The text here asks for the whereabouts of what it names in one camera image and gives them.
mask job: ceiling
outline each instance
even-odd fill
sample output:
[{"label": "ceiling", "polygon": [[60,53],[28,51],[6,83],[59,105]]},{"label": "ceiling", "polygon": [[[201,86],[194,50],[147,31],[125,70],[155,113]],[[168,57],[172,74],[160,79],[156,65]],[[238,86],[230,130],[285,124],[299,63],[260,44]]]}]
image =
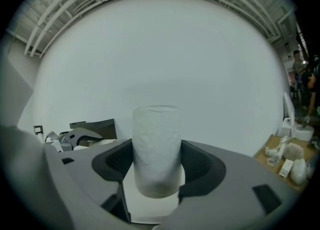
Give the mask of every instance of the ceiling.
[{"label": "ceiling", "polygon": [[[42,57],[58,37],[84,14],[109,0],[25,0],[7,32],[26,43],[25,54]],[[212,0],[251,22],[275,47],[296,35],[296,9],[291,0]]]}]

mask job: white backdrop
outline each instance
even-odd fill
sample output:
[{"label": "white backdrop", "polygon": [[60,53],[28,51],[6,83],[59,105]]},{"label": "white backdrop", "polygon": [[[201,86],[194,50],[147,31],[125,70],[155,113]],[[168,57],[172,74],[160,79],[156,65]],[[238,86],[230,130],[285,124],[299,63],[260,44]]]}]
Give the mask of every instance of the white backdrop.
[{"label": "white backdrop", "polygon": [[84,16],[45,55],[34,124],[45,134],[132,111],[179,108],[183,139],[254,155],[283,119],[283,66],[246,20],[205,0],[115,0]]},{"label": "white backdrop", "polygon": [[24,55],[25,46],[6,32],[0,38],[0,122],[34,134],[31,98],[41,59]]}]

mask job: white cloth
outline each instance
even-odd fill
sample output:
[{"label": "white cloth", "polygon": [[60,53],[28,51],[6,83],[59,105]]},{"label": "white cloth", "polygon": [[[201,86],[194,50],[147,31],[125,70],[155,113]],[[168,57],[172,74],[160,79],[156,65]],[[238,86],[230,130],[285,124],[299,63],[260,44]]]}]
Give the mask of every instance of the white cloth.
[{"label": "white cloth", "polygon": [[150,198],[176,193],[181,184],[181,135],[176,107],[148,106],[132,115],[135,185]]},{"label": "white cloth", "polygon": [[293,183],[300,186],[307,180],[307,167],[304,159],[294,161],[290,178]]}]

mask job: wooden table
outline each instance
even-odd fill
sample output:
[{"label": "wooden table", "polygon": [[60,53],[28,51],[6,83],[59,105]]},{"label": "wooden table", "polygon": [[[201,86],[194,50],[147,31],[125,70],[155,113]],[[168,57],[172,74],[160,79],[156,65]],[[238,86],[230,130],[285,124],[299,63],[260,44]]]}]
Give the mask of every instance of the wooden table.
[{"label": "wooden table", "polygon": [[[279,142],[280,142],[280,139],[281,139],[281,137],[278,137],[278,136],[275,136],[275,135],[271,135],[269,140],[267,141],[265,147],[268,147],[268,148],[271,148],[271,149],[272,148],[276,148],[278,146]],[[291,142],[298,144],[299,146],[301,146],[304,149],[304,159],[305,159],[305,161],[308,161],[309,159],[311,159],[317,153],[316,149],[314,147],[309,146],[309,143],[306,142],[306,141],[292,140]],[[277,174],[278,177],[281,178],[283,181],[285,181],[289,186],[291,186],[292,188],[294,188],[298,192],[302,192],[305,189],[305,187],[307,186],[308,182],[302,184],[301,186],[297,186],[291,181],[290,173],[286,178],[281,177],[279,175],[279,171],[281,170],[283,164],[285,163],[285,159],[282,158],[280,163],[277,166],[274,166],[274,167],[269,166],[267,164],[267,158],[269,158],[269,157],[265,155],[265,147],[263,147],[254,156],[254,158],[256,158],[260,163],[265,165],[272,172]]]}]

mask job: white box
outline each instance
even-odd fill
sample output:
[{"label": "white box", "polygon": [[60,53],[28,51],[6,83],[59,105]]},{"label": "white box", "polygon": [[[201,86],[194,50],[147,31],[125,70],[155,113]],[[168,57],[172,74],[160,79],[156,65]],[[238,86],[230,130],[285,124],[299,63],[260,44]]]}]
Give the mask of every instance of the white box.
[{"label": "white box", "polygon": [[291,170],[292,165],[294,164],[293,161],[286,159],[286,161],[284,162],[279,175],[286,178]]}]

